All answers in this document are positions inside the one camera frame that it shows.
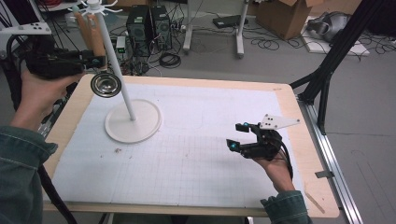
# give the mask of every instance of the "denim jacket sleeve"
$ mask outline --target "denim jacket sleeve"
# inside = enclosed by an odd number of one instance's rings
[[[37,168],[56,148],[39,133],[0,127],[0,223],[41,223],[43,199]]]
[[[299,190],[280,192],[276,197],[261,200],[273,224],[311,224],[303,195]]]

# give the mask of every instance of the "computer tower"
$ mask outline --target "computer tower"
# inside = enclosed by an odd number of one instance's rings
[[[165,6],[151,7],[154,38],[159,50],[172,48],[171,21]]]
[[[126,29],[131,40],[133,55],[148,57],[150,55],[149,44],[153,38],[149,6],[132,6],[126,22]]]

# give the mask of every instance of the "round white base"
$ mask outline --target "round white base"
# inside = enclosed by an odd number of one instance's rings
[[[132,100],[136,120],[131,120],[125,104],[114,107],[106,116],[106,131],[122,143],[142,142],[154,135],[161,126],[161,113],[156,105],[146,100]]]

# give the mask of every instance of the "gray floor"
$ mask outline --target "gray floor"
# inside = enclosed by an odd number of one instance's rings
[[[196,18],[194,24],[213,27],[212,18]],[[254,20],[247,27],[256,27]],[[246,39],[244,43],[245,57],[240,60],[235,56],[232,35],[197,32],[193,34],[189,54],[180,52],[180,67],[159,69],[163,77],[291,83],[315,71],[325,57],[308,53],[305,48],[294,49],[281,41],[278,50],[260,49]],[[329,94],[326,131],[363,222],[390,224],[396,220],[393,191],[396,174],[392,172],[396,159],[396,119],[393,119],[396,53],[370,52],[361,62],[356,57],[346,57],[336,70]],[[147,73],[150,77],[159,75],[154,69]],[[3,73],[0,86],[0,124],[3,125],[13,115]],[[97,223],[100,216],[77,214],[81,223]],[[342,215],[337,219],[315,218],[314,222],[346,223]],[[63,223],[63,220],[57,213],[46,212],[44,223]],[[255,223],[269,221],[256,218]]]

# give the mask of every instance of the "hand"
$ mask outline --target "hand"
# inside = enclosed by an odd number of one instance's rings
[[[52,111],[53,104],[66,96],[66,87],[78,82],[84,74],[45,80],[25,70],[21,74],[21,104],[10,125],[37,131],[44,117]]]
[[[256,158],[253,159],[270,177],[277,192],[295,190],[293,182],[291,181],[288,165],[280,154],[277,154],[272,161]]]

